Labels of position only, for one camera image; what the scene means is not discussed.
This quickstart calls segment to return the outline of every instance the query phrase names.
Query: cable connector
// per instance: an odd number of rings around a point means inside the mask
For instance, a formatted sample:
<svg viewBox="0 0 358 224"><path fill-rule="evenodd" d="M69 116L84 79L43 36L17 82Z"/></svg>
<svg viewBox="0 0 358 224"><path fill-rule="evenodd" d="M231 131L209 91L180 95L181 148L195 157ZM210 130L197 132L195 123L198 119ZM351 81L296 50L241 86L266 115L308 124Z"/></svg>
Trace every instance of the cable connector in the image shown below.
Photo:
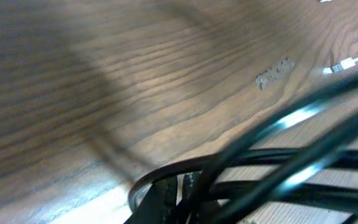
<svg viewBox="0 0 358 224"><path fill-rule="evenodd" d="M332 66L331 69L333 70L333 72L340 72L348 68L351 68L355 65L356 63L353 60L353 58L347 58L345 60L341 60L339 64Z"/></svg>
<svg viewBox="0 0 358 224"><path fill-rule="evenodd" d="M323 74L327 75L327 74L331 74L331 73L335 73L335 72L340 72L343 70L346 70L348 68L351 68L353 66L356 65L356 62L358 62L358 57L357 58L347 58L344 60L341 60L338 64L333 65L331 67L327 67L324 68L323 70Z"/></svg>

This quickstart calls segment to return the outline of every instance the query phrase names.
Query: wooden table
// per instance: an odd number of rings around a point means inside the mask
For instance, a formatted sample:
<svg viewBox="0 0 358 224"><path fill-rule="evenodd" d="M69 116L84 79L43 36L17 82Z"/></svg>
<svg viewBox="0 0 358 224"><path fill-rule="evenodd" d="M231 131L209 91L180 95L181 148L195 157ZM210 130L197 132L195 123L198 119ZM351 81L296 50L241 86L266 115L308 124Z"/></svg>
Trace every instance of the wooden table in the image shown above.
<svg viewBox="0 0 358 224"><path fill-rule="evenodd" d="M217 151L289 101L351 75L358 64L322 74L350 56L358 1L2 0L0 223L125 220L126 192L142 174ZM258 89L257 75L287 57L290 72ZM262 146L306 144L358 106L358 92L342 99ZM358 174L313 181L358 187ZM252 219L346 217L272 203Z"/></svg>

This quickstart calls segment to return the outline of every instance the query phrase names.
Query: black cord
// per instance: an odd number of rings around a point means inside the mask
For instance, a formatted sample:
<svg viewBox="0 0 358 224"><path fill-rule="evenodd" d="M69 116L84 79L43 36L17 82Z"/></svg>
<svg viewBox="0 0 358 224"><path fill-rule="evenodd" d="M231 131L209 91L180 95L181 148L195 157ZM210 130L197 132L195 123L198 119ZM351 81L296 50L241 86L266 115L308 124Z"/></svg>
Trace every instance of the black cord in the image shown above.
<svg viewBox="0 0 358 224"><path fill-rule="evenodd" d="M259 181L230 181L213 185L205 200L235 199ZM358 190L318 184L304 184L277 201L358 214Z"/></svg>
<svg viewBox="0 0 358 224"><path fill-rule="evenodd" d="M355 212L356 214L352 214L351 216L349 216L349 218L347 218L345 221L342 222L342 224L355 224L358 222L358 213Z"/></svg>
<svg viewBox="0 0 358 224"><path fill-rule="evenodd" d="M211 217L210 223L235 223L268 200L280 198L300 187L302 182L336 162L342 156L343 146L357 137L358 112L314 141L310 149L301 151L266 175L258 186L222 206L222 209Z"/></svg>
<svg viewBox="0 0 358 224"><path fill-rule="evenodd" d="M259 166L259 165L277 165L284 163L287 159L293 157L299 151L308 150L307 148L277 148L277 149L253 149L247 154L241 155L235 166ZM211 159L211 156L201 156L185 161L176 162L174 164L161 167L154 170L139 179L129 192L129 206L134 212L137 209L136 198L140 191L147 185L158 180L173 177L188 172L200 171L205 164ZM349 149L344 152L343 157L334 163L331 168L335 169L352 169L358 170L358 149Z"/></svg>
<svg viewBox="0 0 358 224"><path fill-rule="evenodd" d="M216 153L208 162L208 165L203 169L193 194L191 194L188 199L182 200L178 204L176 217L173 219L177 218L179 223L185 223L189 213L198 206L201 198L205 196L210 186L218 178L221 172L236 160L236 157L248 150L257 141L289 128L290 126L285 126L281 122L283 118L301 110L314 110L315 113L318 113L327 106L328 100L331 98L356 88L358 88L358 75L338 81L335 84L324 86L314 93L292 103L278 113L275 113L264 122L243 134L239 139L230 143L230 145L225 147L221 152Z"/></svg>

